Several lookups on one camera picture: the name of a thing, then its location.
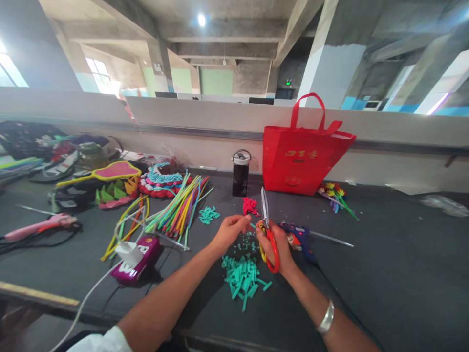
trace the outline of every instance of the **ceiling light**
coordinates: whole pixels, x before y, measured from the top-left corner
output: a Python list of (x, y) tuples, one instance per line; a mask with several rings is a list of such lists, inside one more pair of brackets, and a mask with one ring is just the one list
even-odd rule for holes
[(198, 20), (199, 20), (199, 25), (201, 27), (205, 27), (205, 16), (200, 14), (199, 17), (198, 17)]

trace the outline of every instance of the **purple power strip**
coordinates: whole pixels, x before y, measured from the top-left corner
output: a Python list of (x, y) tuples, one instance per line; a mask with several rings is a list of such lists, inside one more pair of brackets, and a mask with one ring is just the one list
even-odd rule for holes
[(125, 286), (136, 285), (145, 268), (149, 265), (154, 265), (157, 259), (156, 254), (160, 247), (160, 242), (157, 238), (145, 236), (138, 241), (137, 246), (143, 253), (143, 259), (137, 266), (132, 268), (124, 262), (111, 272), (111, 275), (114, 276), (120, 284)]

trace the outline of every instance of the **white charger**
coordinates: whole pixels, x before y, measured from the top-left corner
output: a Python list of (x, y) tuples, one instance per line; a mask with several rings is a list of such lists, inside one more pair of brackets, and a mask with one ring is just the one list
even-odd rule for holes
[(134, 268), (143, 259), (143, 253), (137, 247), (137, 243), (122, 241), (115, 252), (130, 267)]

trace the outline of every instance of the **gray work surface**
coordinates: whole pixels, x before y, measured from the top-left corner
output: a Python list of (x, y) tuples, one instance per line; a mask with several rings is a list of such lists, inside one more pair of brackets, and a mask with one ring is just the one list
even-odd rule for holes
[[(191, 252), (172, 248), (167, 242), (155, 268), (161, 279), (187, 263), (213, 238), (225, 216), (242, 213), (243, 201), (231, 196), (230, 174), (211, 176), (214, 190), (200, 207), (216, 207), (221, 217), (210, 225), (196, 219), (189, 232)], [(261, 211), (261, 182), (250, 180), (248, 196), (258, 201)], [(333, 214), (329, 201), (319, 195), (297, 196), (267, 192), (270, 217), (307, 226), (311, 230), (350, 242), (349, 248), (312, 238), (314, 254), (329, 280), (358, 318), (378, 338), (387, 351), (467, 351), (469, 336), (469, 218), (455, 218), (418, 200), (385, 187), (349, 186), (348, 204), (356, 211), (356, 222), (345, 211)], [(46, 193), (51, 185), (19, 181), (0, 195), (1, 229), (7, 233), (46, 219), (46, 215), (23, 210), (15, 203), (50, 210)], [(469, 196), (445, 194), (468, 205)], [(169, 200), (152, 199), (153, 214)], [(25, 249), (0, 257), (0, 280), (76, 300), (82, 300), (109, 270), (111, 261), (100, 261), (116, 222), (126, 207), (103, 211), (92, 208), (77, 215), (83, 232), (55, 248)], [(57, 237), (67, 236), (58, 232)], [(307, 264), (301, 253), (295, 261), (305, 274), (330, 296), (336, 306), (341, 301), (319, 270)], [(271, 287), (258, 290), (242, 312), (242, 301), (231, 299), (223, 281), (221, 260), (216, 262), (184, 310), (176, 329), (220, 343), (241, 343), (253, 350), (325, 351), (321, 337), (302, 308), (293, 290), (280, 275), (269, 272), (258, 254), (260, 278)], [(118, 288), (108, 277), (85, 305), (83, 319), (95, 323), (115, 323), (157, 284), (141, 288)], [(17, 294), (1, 291), (8, 299)], [(21, 297), (27, 302), (55, 308), (57, 314), (76, 308)]]

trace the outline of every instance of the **black water bottle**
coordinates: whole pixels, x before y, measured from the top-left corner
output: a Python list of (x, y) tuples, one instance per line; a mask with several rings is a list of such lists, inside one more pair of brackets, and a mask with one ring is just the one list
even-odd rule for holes
[(233, 161), (233, 196), (246, 197), (248, 192), (248, 174), (251, 153), (246, 149), (237, 150), (232, 157)]

